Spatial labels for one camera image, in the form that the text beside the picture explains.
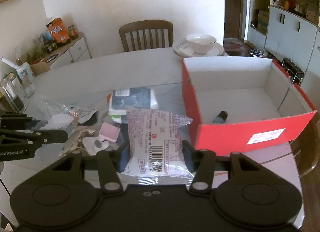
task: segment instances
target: white wall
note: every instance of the white wall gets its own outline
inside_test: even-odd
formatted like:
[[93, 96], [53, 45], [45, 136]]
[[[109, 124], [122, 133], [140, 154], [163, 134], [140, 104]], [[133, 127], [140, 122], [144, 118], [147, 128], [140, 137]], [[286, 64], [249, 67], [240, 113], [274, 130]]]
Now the white wall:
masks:
[[171, 21], [174, 40], [208, 33], [223, 43], [224, 0], [43, 0], [47, 17], [75, 22], [92, 57], [123, 52], [119, 28], [146, 19]]
[[[35, 37], [46, 30], [42, 0], [9, 0], [0, 4], [0, 56], [16, 60], [15, 48], [24, 37]], [[13, 69], [0, 62], [3, 73]]]

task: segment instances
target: red box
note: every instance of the red box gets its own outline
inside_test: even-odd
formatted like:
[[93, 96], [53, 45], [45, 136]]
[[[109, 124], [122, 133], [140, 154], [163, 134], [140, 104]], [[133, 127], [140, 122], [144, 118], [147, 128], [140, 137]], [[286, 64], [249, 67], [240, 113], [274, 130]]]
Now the red box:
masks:
[[[185, 58], [182, 95], [195, 149], [217, 155], [257, 150], [298, 137], [316, 108], [274, 61], [253, 57]], [[222, 111], [225, 124], [211, 124]]]

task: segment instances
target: white cabinet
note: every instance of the white cabinet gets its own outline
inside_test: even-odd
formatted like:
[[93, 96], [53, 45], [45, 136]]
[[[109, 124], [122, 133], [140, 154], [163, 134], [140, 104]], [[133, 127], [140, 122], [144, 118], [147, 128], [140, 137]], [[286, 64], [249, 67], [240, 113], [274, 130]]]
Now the white cabinet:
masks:
[[317, 26], [276, 7], [270, 7], [266, 50], [282, 61], [291, 59], [303, 72], [306, 71]]
[[77, 62], [84, 61], [84, 60], [87, 60], [87, 59], [91, 59], [88, 50], [86, 50], [84, 52], [84, 54], [81, 55], [81, 57], [77, 60]]
[[310, 63], [301, 84], [302, 90], [315, 107], [320, 105], [320, 33], [316, 34], [316, 41], [312, 51]]
[[278, 44], [277, 54], [278, 59], [282, 61], [283, 58], [291, 58], [296, 41], [296, 29], [294, 22], [296, 16], [288, 12], [282, 11], [282, 28], [281, 37]]
[[266, 36], [258, 32], [256, 29], [249, 27], [247, 41], [253, 44], [262, 52], [264, 51], [264, 44], [266, 42]]
[[313, 45], [316, 38], [317, 26], [295, 16], [296, 41], [291, 60], [306, 72]]
[[63, 53], [51, 66], [50, 69], [61, 68], [63, 66], [73, 63], [73, 59], [69, 50]]
[[81, 38], [79, 41], [77, 41], [74, 45], [71, 46], [69, 50], [74, 62], [76, 62], [87, 50], [84, 38]]
[[50, 66], [50, 69], [60, 68], [73, 62], [91, 59], [84, 37], [64, 46], [63, 54]]
[[278, 44], [280, 42], [281, 30], [283, 26], [282, 16], [283, 16], [283, 12], [280, 9], [275, 8], [273, 6], [270, 7], [268, 32], [267, 32], [265, 49], [267, 49], [277, 58], [278, 58], [278, 54], [277, 54]]

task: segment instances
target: chair backrest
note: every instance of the chair backrest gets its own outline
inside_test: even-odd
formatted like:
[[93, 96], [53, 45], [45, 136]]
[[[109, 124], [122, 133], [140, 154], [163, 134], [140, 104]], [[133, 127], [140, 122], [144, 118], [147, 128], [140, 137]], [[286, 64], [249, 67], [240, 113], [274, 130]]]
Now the chair backrest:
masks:
[[291, 143], [300, 178], [312, 171], [318, 163], [320, 138], [317, 123], [318, 113], [311, 119], [297, 139]]
[[142, 50], [141, 45], [141, 38], [140, 33], [142, 32], [143, 36], [143, 46], [144, 49], [148, 49], [150, 47], [153, 48], [165, 48], [165, 35], [164, 30], [168, 30], [168, 41], [169, 41], [169, 47], [172, 47], [173, 45], [173, 25], [172, 23], [164, 20], [146, 20], [146, 21], [139, 21], [127, 24], [125, 26], [122, 26], [119, 29], [122, 45], [124, 48], [124, 51], [130, 51], [126, 33], [130, 33], [130, 39], [131, 39], [131, 45], [132, 50]]

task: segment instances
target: white plate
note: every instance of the white plate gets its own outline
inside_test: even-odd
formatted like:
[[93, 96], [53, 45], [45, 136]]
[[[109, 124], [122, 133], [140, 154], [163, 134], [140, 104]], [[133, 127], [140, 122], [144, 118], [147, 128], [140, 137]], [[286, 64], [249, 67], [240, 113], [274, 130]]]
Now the white plate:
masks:
[[208, 51], [206, 54], [196, 54], [187, 43], [182, 41], [174, 43], [172, 47], [173, 51], [183, 58], [224, 56], [225, 53], [223, 46], [217, 42], [214, 44], [212, 50]]

